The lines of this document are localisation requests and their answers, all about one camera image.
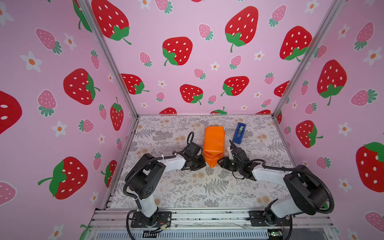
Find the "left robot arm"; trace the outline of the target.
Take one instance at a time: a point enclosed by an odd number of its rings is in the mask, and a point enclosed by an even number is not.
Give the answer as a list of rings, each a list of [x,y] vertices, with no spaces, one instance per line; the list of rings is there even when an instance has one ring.
[[[153,196],[163,174],[171,171],[197,171],[206,166],[203,149],[196,143],[188,143],[170,156],[154,157],[144,154],[127,174],[123,194],[135,200],[139,212],[152,218],[158,212]]]

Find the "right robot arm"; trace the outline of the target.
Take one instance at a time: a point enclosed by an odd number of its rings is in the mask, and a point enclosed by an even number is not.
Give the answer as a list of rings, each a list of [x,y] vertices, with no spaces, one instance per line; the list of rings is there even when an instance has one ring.
[[[329,214],[335,203],[329,188],[307,167],[272,167],[265,160],[250,160],[241,148],[230,147],[229,156],[218,160],[223,169],[237,172],[251,181],[264,181],[287,187],[290,195],[269,203],[265,208],[265,219],[273,225],[278,219],[290,215]]]

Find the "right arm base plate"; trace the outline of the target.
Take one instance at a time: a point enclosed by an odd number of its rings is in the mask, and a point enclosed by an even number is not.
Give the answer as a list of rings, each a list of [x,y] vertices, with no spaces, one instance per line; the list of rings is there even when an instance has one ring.
[[[272,212],[249,211],[249,221],[253,227],[289,227],[289,216],[278,218]]]

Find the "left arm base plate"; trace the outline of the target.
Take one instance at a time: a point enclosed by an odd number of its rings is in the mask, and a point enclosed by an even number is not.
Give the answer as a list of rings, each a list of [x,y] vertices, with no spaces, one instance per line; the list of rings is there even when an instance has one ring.
[[[141,212],[134,212],[130,227],[131,228],[159,228],[163,225],[170,225],[172,221],[172,212],[156,211],[153,216],[146,217]]]

